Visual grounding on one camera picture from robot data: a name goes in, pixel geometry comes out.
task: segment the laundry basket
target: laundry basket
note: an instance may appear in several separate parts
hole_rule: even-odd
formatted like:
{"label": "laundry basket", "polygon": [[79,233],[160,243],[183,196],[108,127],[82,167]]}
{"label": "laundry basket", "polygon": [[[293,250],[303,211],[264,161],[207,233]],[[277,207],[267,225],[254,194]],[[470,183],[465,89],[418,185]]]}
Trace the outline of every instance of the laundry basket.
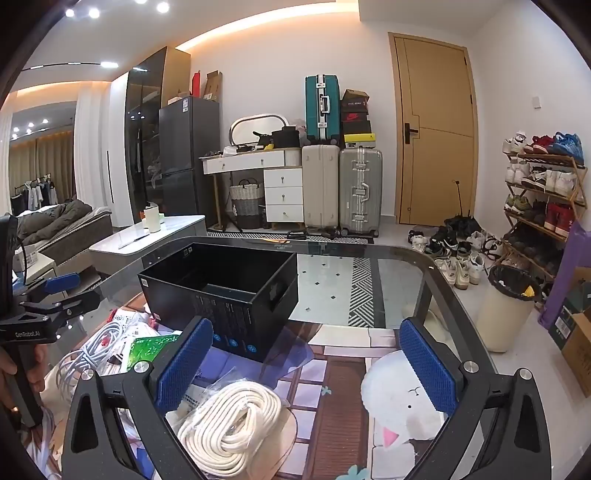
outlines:
{"label": "laundry basket", "polygon": [[244,179],[238,185],[230,187],[232,210],[236,215],[236,224],[239,228],[245,230],[261,228],[259,203],[264,196],[264,191],[255,179]]}

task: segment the silver aluminum suitcase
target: silver aluminum suitcase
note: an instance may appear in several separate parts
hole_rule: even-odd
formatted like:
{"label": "silver aluminum suitcase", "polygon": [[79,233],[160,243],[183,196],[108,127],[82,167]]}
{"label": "silver aluminum suitcase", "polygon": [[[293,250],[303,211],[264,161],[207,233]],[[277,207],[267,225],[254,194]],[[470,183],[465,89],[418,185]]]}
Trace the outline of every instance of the silver aluminum suitcase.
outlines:
{"label": "silver aluminum suitcase", "polygon": [[339,160],[341,235],[379,235],[382,210],[382,153],[374,148],[345,148]]}

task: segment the beige suitcase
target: beige suitcase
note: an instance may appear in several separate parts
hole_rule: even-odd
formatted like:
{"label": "beige suitcase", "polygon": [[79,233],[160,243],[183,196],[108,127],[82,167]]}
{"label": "beige suitcase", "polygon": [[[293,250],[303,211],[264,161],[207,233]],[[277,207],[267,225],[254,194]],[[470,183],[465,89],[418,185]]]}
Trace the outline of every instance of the beige suitcase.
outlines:
{"label": "beige suitcase", "polygon": [[339,147],[311,145],[301,150],[306,227],[339,226]]}

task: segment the black storage box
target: black storage box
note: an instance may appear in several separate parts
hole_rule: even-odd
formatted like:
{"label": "black storage box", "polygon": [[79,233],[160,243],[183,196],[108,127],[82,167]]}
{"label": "black storage box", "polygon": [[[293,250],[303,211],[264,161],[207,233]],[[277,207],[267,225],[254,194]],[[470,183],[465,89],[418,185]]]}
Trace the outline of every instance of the black storage box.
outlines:
{"label": "black storage box", "polygon": [[358,122],[343,122],[343,135],[351,134],[370,134],[371,122],[369,120],[361,120]]}
{"label": "black storage box", "polygon": [[289,252],[195,243],[138,276],[162,325],[183,330],[201,315],[213,323],[213,346],[259,362],[298,302]]}

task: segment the door frame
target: door frame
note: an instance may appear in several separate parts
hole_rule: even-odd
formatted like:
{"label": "door frame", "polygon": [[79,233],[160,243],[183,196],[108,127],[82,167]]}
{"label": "door frame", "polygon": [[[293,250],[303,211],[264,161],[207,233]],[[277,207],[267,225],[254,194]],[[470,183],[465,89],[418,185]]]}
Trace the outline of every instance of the door frame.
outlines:
{"label": "door frame", "polygon": [[472,193],[468,203],[471,215],[474,215],[474,205],[476,203],[476,179],[478,178],[478,108],[476,106],[476,89],[474,87],[474,75],[472,73],[472,64],[470,63],[470,56],[468,49],[452,43],[446,43],[432,38],[416,37],[414,35],[404,35],[399,33],[388,32],[388,41],[390,43],[390,52],[392,54],[392,70],[394,74],[394,98],[396,100],[396,197],[394,203],[394,214],[396,215],[396,223],[400,223],[401,209],[402,209],[402,172],[403,172],[403,156],[404,156],[404,122],[402,121],[402,87],[400,83],[400,69],[398,68],[398,52],[396,50],[396,38],[405,38],[408,40],[419,40],[441,45],[443,47],[455,48],[461,50],[466,59],[466,67],[468,70],[468,79],[470,82],[470,92],[472,94],[472,115],[474,121],[474,174],[472,178]]}

